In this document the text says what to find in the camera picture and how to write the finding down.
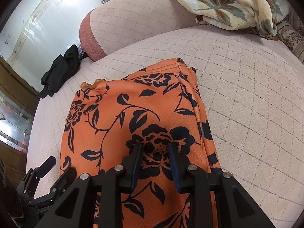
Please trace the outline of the orange black floral shirt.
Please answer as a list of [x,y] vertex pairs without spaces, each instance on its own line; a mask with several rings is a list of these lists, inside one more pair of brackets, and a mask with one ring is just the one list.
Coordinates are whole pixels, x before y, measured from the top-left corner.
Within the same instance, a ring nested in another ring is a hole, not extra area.
[[121,80],[76,92],[65,122],[60,169],[92,176],[143,145],[139,180],[122,195],[124,227],[188,227],[190,197],[173,183],[168,146],[209,173],[222,172],[196,71],[167,59]]

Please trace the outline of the stained glass wooden door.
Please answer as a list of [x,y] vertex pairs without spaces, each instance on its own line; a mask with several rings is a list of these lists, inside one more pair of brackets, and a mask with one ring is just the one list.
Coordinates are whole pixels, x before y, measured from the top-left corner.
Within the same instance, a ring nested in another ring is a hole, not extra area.
[[38,92],[1,58],[1,159],[15,187],[26,174],[26,161]]

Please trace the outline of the black crumpled garment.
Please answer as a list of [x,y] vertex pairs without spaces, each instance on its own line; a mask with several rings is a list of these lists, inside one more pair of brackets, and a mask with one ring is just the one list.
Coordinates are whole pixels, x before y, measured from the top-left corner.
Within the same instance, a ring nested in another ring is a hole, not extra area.
[[87,53],[82,49],[79,53],[75,44],[64,55],[57,56],[50,69],[41,78],[43,89],[38,94],[38,98],[53,97],[54,93],[57,93],[64,83],[77,73],[80,61],[86,57],[88,57]]

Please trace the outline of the pink quilted bed mattress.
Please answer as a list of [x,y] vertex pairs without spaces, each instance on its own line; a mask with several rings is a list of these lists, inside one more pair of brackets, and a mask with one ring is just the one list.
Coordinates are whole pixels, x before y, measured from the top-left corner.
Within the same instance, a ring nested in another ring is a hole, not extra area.
[[115,80],[170,58],[196,69],[220,165],[276,227],[303,212],[303,64],[280,41],[213,26],[179,29],[87,58],[34,117],[27,168],[59,157],[65,119],[84,81]]

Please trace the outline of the striped beige cushion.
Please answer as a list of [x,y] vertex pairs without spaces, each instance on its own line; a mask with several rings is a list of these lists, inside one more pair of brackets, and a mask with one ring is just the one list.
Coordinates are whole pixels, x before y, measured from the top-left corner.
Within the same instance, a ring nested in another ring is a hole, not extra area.
[[303,21],[296,11],[291,8],[290,13],[277,24],[277,37],[303,63],[304,60],[304,27]]

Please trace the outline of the pink bolster cushion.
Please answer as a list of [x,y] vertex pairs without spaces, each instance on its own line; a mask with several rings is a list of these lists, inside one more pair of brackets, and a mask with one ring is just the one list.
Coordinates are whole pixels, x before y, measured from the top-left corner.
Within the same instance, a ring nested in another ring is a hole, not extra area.
[[86,15],[79,39],[97,61],[130,44],[195,25],[195,15],[176,0],[110,0]]

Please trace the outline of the cream floral blanket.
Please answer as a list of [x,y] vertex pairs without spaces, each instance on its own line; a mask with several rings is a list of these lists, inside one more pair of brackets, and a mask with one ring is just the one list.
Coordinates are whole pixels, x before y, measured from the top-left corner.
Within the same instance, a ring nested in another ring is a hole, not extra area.
[[225,30],[255,28],[262,37],[275,36],[277,24],[290,12],[287,0],[176,0],[196,15],[198,24]]

